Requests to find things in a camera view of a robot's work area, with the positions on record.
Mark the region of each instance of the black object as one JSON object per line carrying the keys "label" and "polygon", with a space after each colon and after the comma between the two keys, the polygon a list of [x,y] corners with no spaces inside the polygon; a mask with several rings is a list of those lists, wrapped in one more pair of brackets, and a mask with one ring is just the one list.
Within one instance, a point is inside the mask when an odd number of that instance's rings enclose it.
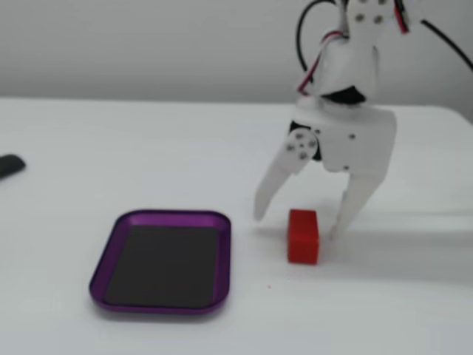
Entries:
{"label": "black object", "polygon": [[20,172],[26,167],[24,161],[16,155],[0,157],[0,179]]}
{"label": "black object", "polygon": [[205,308],[214,297],[215,228],[132,226],[104,301],[109,305]]}
{"label": "black object", "polygon": [[367,98],[361,94],[355,87],[349,87],[345,90],[332,92],[322,96],[323,98],[342,105],[358,105],[364,103]]}

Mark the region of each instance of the purple tray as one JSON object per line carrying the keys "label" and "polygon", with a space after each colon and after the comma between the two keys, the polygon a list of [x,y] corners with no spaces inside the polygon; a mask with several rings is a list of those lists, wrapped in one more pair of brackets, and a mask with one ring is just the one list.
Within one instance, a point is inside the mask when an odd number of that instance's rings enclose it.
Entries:
{"label": "purple tray", "polygon": [[[125,245],[129,230],[133,226],[159,227],[203,227],[215,228],[218,233],[214,292],[212,304],[207,308],[165,308],[110,305],[104,301],[109,282]],[[159,211],[142,210],[124,214],[115,223],[105,250],[102,253],[89,285],[93,300],[108,311],[160,313],[160,314],[205,314],[223,304],[230,289],[231,222],[223,214],[207,211]]]}

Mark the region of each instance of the robotic arm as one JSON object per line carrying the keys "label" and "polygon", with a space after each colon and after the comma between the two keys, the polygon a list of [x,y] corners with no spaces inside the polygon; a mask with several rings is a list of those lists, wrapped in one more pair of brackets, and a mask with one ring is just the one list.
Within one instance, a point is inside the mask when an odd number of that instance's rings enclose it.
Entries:
{"label": "robotic arm", "polygon": [[[300,37],[305,16],[321,3],[340,10],[335,30],[321,40],[317,59],[308,67]],[[314,0],[302,13],[297,28],[297,53],[306,72],[298,86],[289,135],[270,165],[254,201],[261,220],[271,200],[291,175],[311,160],[329,172],[350,179],[342,195],[332,237],[343,234],[387,175],[396,136],[393,112],[366,104],[374,96],[378,75],[377,41],[390,21],[407,34],[421,23],[440,36],[473,70],[463,51],[422,16],[419,0]]]}

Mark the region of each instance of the red wire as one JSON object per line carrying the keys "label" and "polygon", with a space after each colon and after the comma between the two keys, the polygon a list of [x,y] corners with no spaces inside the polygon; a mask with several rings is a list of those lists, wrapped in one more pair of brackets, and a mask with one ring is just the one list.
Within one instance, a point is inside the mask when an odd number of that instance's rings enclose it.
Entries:
{"label": "red wire", "polygon": [[[342,31],[332,31],[332,32],[329,32],[327,35],[325,35],[322,40],[321,40],[321,44],[323,44],[327,39],[329,39],[330,37],[332,36],[342,36],[343,35],[343,32]],[[317,67],[319,66],[319,62],[320,62],[320,53],[319,55],[317,56],[317,59],[315,61],[315,63],[313,64],[313,66],[310,68],[310,70],[307,72],[307,75],[305,76],[303,82],[299,85],[299,87],[297,88],[297,91],[300,92],[301,94],[303,94],[304,96],[308,96],[309,94],[305,91],[305,87],[307,86],[307,84],[309,84],[309,81],[310,79],[313,77],[313,74],[314,72],[316,71]]]}
{"label": "red wire", "polygon": [[401,11],[399,11],[399,8],[397,6],[395,7],[395,14],[396,14],[396,19],[398,20],[399,27],[401,28],[401,33],[403,35],[407,34],[407,28],[406,26],[404,26]]}

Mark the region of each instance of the black wire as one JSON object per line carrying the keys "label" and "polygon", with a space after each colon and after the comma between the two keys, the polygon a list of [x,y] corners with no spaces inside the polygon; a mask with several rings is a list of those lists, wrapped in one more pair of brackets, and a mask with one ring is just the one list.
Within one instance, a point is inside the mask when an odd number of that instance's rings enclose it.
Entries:
{"label": "black wire", "polygon": [[302,69],[307,72],[307,64],[304,60],[304,55],[302,54],[302,44],[301,44],[301,34],[302,34],[302,27],[304,26],[304,20],[309,11],[316,5],[322,4],[324,2],[328,2],[330,4],[334,4],[336,6],[335,0],[314,0],[309,3],[308,6],[304,9],[299,18],[299,23],[297,24],[297,31],[296,31],[296,49],[297,49],[297,58],[299,59],[299,63],[301,64]]}
{"label": "black wire", "polygon": [[437,36],[442,38],[465,62],[465,64],[473,71],[473,63],[468,58],[468,56],[462,51],[461,48],[459,48],[458,45],[456,45],[445,33],[440,31],[436,26],[428,22],[427,20],[422,20],[421,23],[427,27],[429,30],[431,30],[433,33],[435,33]]}

